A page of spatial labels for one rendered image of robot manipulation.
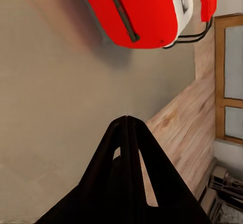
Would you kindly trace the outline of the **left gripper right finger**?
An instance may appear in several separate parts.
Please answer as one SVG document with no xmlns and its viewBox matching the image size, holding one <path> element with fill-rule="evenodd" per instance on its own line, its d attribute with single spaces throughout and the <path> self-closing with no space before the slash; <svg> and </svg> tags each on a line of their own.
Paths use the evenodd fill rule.
<svg viewBox="0 0 243 224">
<path fill-rule="evenodd" d="M 127 116 L 135 224 L 212 224 L 146 124 Z M 139 150 L 158 207 L 147 204 Z"/>
</svg>

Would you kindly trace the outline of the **radio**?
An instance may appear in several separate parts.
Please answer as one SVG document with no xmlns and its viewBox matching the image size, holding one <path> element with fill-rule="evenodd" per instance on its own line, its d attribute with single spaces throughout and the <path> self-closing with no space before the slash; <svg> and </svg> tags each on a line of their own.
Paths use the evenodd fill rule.
<svg viewBox="0 0 243 224">
<path fill-rule="evenodd" d="M 201 20 L 206 31 L 180 35 L 192 18 L 193 0 L 88 0 L 110 39 L 130 49 L 169 49 L 176 43 L 195 43 L 212 26 L 217 0 L 201 0 Z M 178 42 L 177 38 L 195 38 Z"/>
</svg>

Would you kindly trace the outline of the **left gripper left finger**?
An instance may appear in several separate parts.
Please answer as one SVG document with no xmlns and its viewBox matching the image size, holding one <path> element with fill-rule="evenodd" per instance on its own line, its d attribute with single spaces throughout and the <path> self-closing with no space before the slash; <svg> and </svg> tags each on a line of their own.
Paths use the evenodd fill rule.
<svg viewBox="0 0 243 224">
<path fill-rule="evenodd" d="M 101 207 L 118 147 L 120 205 Z M 135 224 L 127 116 L 109 124 L 58 224 Z"/>
</svg>

